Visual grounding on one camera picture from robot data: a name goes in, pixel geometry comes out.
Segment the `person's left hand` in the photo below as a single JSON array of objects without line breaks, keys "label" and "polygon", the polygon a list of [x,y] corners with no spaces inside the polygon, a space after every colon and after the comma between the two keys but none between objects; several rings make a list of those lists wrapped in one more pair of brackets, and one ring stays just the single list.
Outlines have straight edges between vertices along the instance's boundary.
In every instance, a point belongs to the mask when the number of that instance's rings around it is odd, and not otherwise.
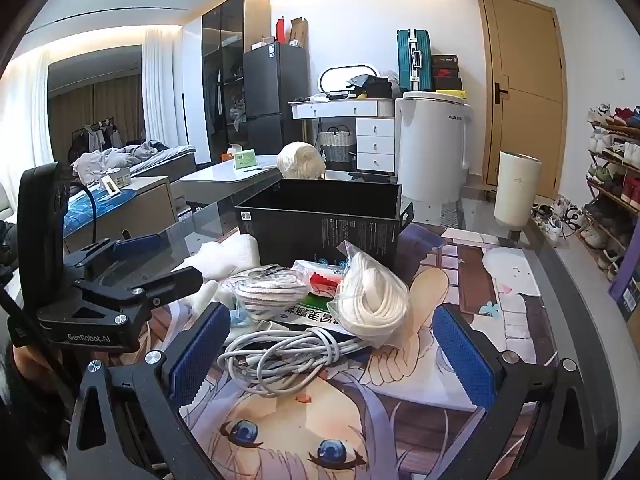
[{"label": "person's left hand", "polygon": [[52,385],[52,370],[49,363],[35,348],[13,347],[14,363],[21,375],[31,382],[38,382],[43,387]]}]

